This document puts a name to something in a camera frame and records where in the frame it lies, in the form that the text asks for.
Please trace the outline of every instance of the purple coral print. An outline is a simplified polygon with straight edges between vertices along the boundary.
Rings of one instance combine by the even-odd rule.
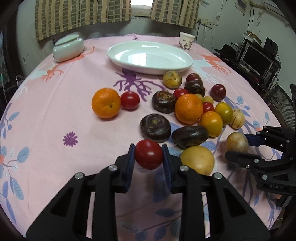
[[[75,133],[70,132],[64,136],[64,139],[63,139],[64,145],[66,145],[66,146],[73,146],[74,145],[75,146],[76,143],[78,142],[76,139],[77,139],[77,136],[75,136]]]
[[[119,91],[122,91],[122,88],[124,86],[123,91],[131,91],[131,87],[135,86],[137,89],[138,94],[141,96],[142,100],[145,102],[147,101],[145,99],[145,96],[150,95],[152,93],[151,88],[148,85],[154,85],[158,86],[161,90],[165,90],[165,88],[159,84],[154,83],[151,80],[141,80],[142,78],[137,78],[136,73],[127,69],[122,69],[122,73],[116,73],[119,74],[122,78],[125,80],[119,80],[113,85],[114,87],[119,84]]]

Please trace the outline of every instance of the window sill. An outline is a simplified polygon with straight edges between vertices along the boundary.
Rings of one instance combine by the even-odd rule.
[[[147,5],[132,5],[131,15],[138,17],[150,17],[151,6]]]

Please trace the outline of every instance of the computer monitor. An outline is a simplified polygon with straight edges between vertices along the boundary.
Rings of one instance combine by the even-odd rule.
[[[272,61],[264,56],[260,51],[248,46],[242,57],[242,62],[249,66],[258,75],[265,76],[267,69],[272,66]]]

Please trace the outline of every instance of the paper cup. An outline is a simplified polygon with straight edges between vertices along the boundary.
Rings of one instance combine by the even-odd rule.
[[[187,33],[180,32],[179,48],[189,50],[195,36]]]

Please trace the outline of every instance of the plaid curtain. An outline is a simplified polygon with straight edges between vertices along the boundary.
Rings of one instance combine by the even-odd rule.
[[[130,19],[130,0],[36,0],[37,41],[84,25]]]
[[[199,0],[153,0],[150,19],[196,28]]]

